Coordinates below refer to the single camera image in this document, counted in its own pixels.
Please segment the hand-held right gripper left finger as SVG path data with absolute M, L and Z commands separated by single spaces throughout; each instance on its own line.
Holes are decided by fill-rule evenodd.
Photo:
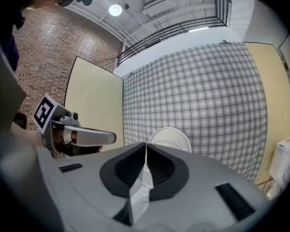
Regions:
M 52 232 L 133 232 L 130 189 L 145 162 L 145 143 L 54 159 L 36 152 L 36 218 Z

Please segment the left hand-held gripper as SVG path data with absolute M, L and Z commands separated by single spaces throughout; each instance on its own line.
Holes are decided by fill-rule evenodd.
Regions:
M 78 122 L 78 113 L 67 110 L 47 94 L 40 101 L 33 115 L 33 122 L 41 133 L 43 146 L 52 153 L 54 158 L 69 157 L 56 150 L 53 139 L 55 128 L 64 129 L 65 142 L 70 141 L 66 139 L 66 136 L 70 136 L 72 131 L 77 132 L 76 142 L 71 145 L 93 147 L 111 145 L 116 142 L 116 134 L 113 132 L 81 127 Z

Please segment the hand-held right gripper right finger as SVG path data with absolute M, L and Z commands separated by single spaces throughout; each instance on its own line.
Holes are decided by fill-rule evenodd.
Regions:
M 153 176 L 149 206 L 135 222 L 144 232 L 246 232 L 269 201 L 220 161 L 147 145 Z

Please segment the person's left hand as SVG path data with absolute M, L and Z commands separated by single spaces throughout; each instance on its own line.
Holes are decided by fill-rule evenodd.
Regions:
M 64 129 L 55 128 L 53 130 L 53 139 L 56 150 L 71 157 L 79 155 L 87 155 L 98 153 L 103 150 L 103 146 L 93 146 L 93 147 L 80 147 L 76 145 L 71 145 L 75 143 L 77 139 L 77 132 L 72 131 L 70 136 L 66 136 L 66 139 L 69 139 L 69 142 L 64 141 Z

